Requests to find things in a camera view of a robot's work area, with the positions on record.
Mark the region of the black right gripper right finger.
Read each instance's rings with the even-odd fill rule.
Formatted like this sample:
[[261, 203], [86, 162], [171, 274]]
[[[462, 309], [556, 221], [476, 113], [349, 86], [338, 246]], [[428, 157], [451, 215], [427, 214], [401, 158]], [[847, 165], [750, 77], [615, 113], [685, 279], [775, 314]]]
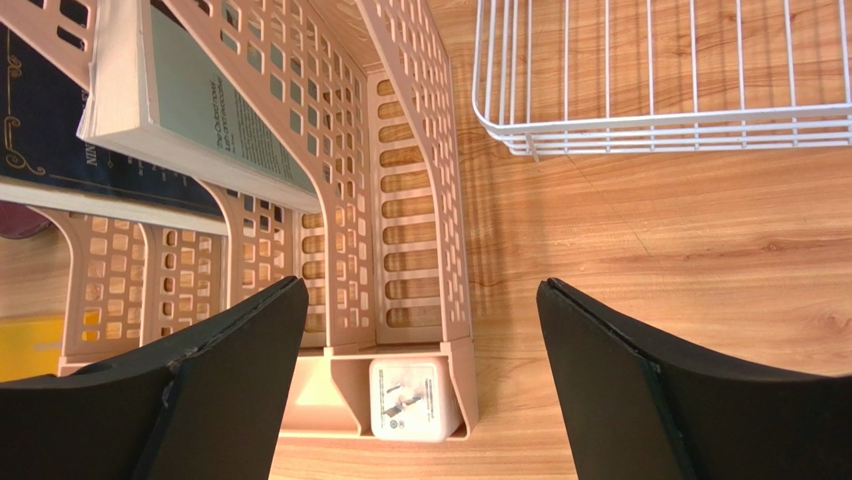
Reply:
[[582, 479], [847, 479], [851, 379], [723, 354], [557, 278], [537, 308]]

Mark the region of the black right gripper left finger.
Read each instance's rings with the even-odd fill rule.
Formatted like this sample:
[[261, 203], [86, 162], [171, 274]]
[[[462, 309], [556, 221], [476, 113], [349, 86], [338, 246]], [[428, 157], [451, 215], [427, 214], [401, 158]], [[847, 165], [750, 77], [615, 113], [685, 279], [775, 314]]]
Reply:
[[1, 386], [5, 479], [265, 479], [308, 307], [288, 277], [177, 333]]

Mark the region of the red floral plate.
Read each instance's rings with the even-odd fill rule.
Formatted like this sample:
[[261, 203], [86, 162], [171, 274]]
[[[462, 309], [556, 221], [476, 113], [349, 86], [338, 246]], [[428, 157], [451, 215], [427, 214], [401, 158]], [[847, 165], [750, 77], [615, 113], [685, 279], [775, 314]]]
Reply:
[[1, 237], [22, 240], [33, 237], [48, 229], [52, 222], [28, 206], [1, 202]]

